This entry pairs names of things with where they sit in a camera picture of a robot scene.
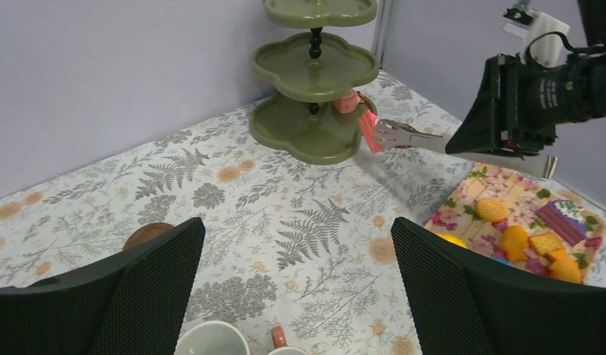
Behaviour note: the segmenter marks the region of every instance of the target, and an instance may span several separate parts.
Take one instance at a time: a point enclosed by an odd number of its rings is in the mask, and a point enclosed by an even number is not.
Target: green tiered stand
[[[376,113],[376,107],[366,98],[355,111],[341,114],[331,101],[373,81],[379,60],[322,30],[372,21],[376,0],[266,0],[263,6],[275,24],[311,33],[266,44],[253,54],[253,69],[274,83],[278,93],[251,114],[252,137],[306,163],[326,165],[350,158],[360,147],[358,118],[367,109]]]

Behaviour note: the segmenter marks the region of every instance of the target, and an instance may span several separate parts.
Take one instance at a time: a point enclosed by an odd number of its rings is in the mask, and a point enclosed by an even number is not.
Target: brown round coaster
[[[174,228],[174,226],[169,223],[147,224],[139,228],[137,231],[135,231],[135,233],[131,234],[127,242],[124,244],[122,250],[128,250],[134,246],[138,246],[149,240],[153,240],[172,228]]]

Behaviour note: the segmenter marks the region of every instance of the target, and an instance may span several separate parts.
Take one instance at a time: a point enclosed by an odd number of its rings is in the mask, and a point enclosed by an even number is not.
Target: robotic arm
[[[528,1],[521,1],[526,6]],[[566,64],[545,68],[530,55],[500,54],[485,62],[479,94],[471,111],[446,145],[447,154],[478,152],[534,156],[553,145],[556,125],[606,117],[606,1],[578,0],[589,47],[572,47]],[[508,15],[526,20],[522,8]]]

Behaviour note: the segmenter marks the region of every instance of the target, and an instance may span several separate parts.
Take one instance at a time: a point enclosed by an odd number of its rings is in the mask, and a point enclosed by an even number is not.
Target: brown handle
[[[287,346],[287,340],[285,339],[285,332],[280,325],[277,325],[272,329],[272,341],[275,344],[275,349]]]

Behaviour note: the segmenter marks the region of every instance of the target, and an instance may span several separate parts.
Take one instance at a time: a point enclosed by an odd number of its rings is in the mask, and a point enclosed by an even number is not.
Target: blue object
[[[514,264],[513,264],[513,263],[510,263],[509,261],[507,261],[507,260],[505,260],[505,259],[501,259],[500,257],[493,257],[493,258],[492,258],[492,260],[496,260],[496,261],[498,261],[498,262],[499,262],[499,263],[501,263],[501,264],[505,264],[505,265],[507,265],[507,266],[514,267]]]

